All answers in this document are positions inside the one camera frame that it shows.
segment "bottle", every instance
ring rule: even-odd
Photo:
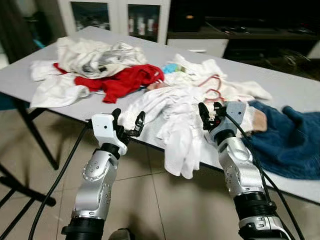
[[[130,35],[132,35],[135,31],[135,18],[132,14],[129,15],[128,29]]]
[[[141,14],[138,15],[138,34],[141,36],[146,35],[146,24],[145,24],[145,18]]]
[[[147,31],[150,35],[152,35],[154,32],[154,24],[155,24],[155,19],[154,19],[154,16],[152,16],[148,19],[148,24],[147,24]]]

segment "glass cabinet door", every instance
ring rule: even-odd
[[[76,30],[88,26],[111,30],[108,3],[71,1]]]
[[[128,4],[127,32],[130,36],[157,42],[160,5]]]

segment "black cable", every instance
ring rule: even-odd
[[[262,178],[262,185],[263,185],[265,194],[267,195],[267,198],[269,199],[269,201],[271,200],[271,199],[270,199],[269,192],[268,192],[268,188],[267,188],[267,185],[266,185],[266,180],[265,180],[265,178],[270,182],[270,184],[273,186],[273,188],[275,189],[275,191],[276,191],[277,194],[279,195],[279,197],[280,197],[280,199],[281,199],[281,201],[282,201],[282,204],[284,205],[286,211],[288,212],[288,214],[289,214],[289,216],[290,216],[290,219],[291,219],[291,221],[292,221],[292,223],[293,223],[293,225],[294,225],[294,228],[295,228],[296,232],[297,232],[298,235],[299,235],[299,238],[300,238],[301,240],[305,240],[305,237],[304,237],[304,235],[303,235],[303,233],[302,233],[302,231],[301,231],[301,229],[300,229],[300,227],[299,227],[299,225],[298,225],[298,223],[297,223],[297,221],[296,221],[296,218],[295,218],[295,216],[293,215],[293,213],[292,213],[292,211],[291,211],[291,209],[290,209],[290,207],[289,207],[286,199],[284,198],[282,192],[281,192],[280,189],[277,187],[277,185],[271,180],[271,178],[263,171],[263,169],[262,169],[262,167],[261,167],[261,164],[260,164],[260,161],[259,161],[259,159],[258,159],[257,156],[256,156],[256,152],[255,152],[255,150],[254,150],[254,148],[253,148],[253,146],[252,146],[252,144],[251,144],[251,142],[250,142],[247,134],[246,134],[245,131],[241,128],[241,126],[240,126],[229,114],[226,113],[225,116],[236,126],[237,129],[239,129],[239,131],[241,132],[242,136],[243,136],[244,139],[247,141],[247,143],[248,143],[248,148],[249,148],[249,150],[250,150],[251,153],[252,153],[252,161],[253,161],[253,163],[256,165],[256,167],[258,168],[260,174],[262,175],[262,177],[261,177],[261,178]],[[287,228],[286,231],[288,231],[288,234],[289,234],[290,236],[292,236],[292,233],[289,231],[288,228]]]
[[[69,165],[69,163],[70,163],[73,155],[75,154],[75,151],[76,151],[76,149],[77,149],[77,147],[78,147],[81,139],[83,138],[83,136],[85,135],[87,129],[89,128],[89,126],[90,126],[90,124],[87,123],[87,124],[85,125],[85,127],[82,129],[82,131],[81,131],[80,135],[78,136],[78,138],[77,138],[77,140],[76,140],[76,142],[75,142],[75,144],[74,144],[74,146],[73,146],[73,148],[72,148],[72,150],[71,150],[68,158],[66,159],[66,162],[65,162],[65,164],[63,165],[63,167],[62,167],[62,169],[61,169],[58,177],[56,178],[56,180],[55,180],[55,182],[53,183],[52,187],[50,188],[50,190],[49,190],[48,193],[46,194],[45,199],[43,200],[41,206],[39,207],[39,210],[38,210],[38,212],[36,213],[36,216],[35,216],[34,221],[33,221],[33,223],[32,223],[32,227],[31,227],[31,230],[30,230],[30,233],[29,233],[28,240],[33,240],[34,234],[35,234],[35,230],[36,230],[36,227],[37,227],[37,224],[38,224],[38,221],[39,221],[39,219],[40,219],[40,216],[41,216],[42,211],[43,211],[44,208],[45,208],[46,202],[47,202],[48,198],[51,196],[51,194],[53,193],[53,191],[55,190],[55,188],[57,187],[57,185],[59,184],[62,176],[63,176],[64,173],[65,173],[65,171],[67,170],[67,167],[68,167],[68,165]]]
[[[291,209],[290,209],[290,207],[289,207],[289,205],[287,203],[287,200],[285,199],[285,197],[283,196],[283,194],[281,193],[281,191],[277,187],[277,185],[274,183],[274,181],[272,181],[271,178],[264,171],[263,171],[263,174],[264,174],[265,178],[269,181],[269,183],[271,183],[272,187],[275,189],[276,193],[278,194],[279,198],[281,199],[281,202],[283,203],[287,213],[289,214],[289,216],[291,218],[291,221],[292,221],[292,223],[294,225],[294,228],[295,228],[296,232],[299,235],[299,238],[301,240],[304,240],[305,237],[304,237],[304,235],[303,235],[303,233],[302,233],[302,231],[301,231],[301,229],[300,229],[300,227],[299,227],[299,225],[298,225],[298,223],[297,223],[297,221],[295,219],[294,214],[292,213],[292,211],[291,211]]]

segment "robotic hand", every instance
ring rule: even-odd
[[[118,125],[120,113],[121,110],[117,108],[112,114],[96,114],[91,119],[100,148],[94,151],[83,168],[83,183],[75,198],[71,222],[62,229],[66,240],[102,238],[119,158],[127,153],[130,137],[140,136],[145,122],[145,113],[142,111],[135,121],[134,130],[125,130]]]
[[[239,217],[239,235],[244,240],[291,240],[276,214],[276,205],[266,197],[259,169],[253,155],[242,140],[236,137],[245,112],[242,102],[214,103],[215,117],[210,119],[205,104],[199,103],[203,129],[218,145],[219,162],[223,168],[227,189],[233,198]]]

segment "table leg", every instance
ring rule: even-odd
[[[12,98],[12,101],[13,101],[13,104],[15,105],[16,109],[20,113],[26,126],[28,127],[28,129],[30,130],[30,132],[34,136],[35,140],[37,141],[37,143],[41,147],[46,158],[48,159],[48,161],[52,165],[53,169],[57,170],[59,168],[59,164],[51,155],[51,153],[50,153],[47,145],[45,144],[44,140],[42,139],[38,129],[36,128],[35,124],[32,122],[33,118],[30,117],[29,114],[27,113],[26,108],[25,108],[25,104],[24,104],[25,102],[20,99],[17,99],[17,98]]]

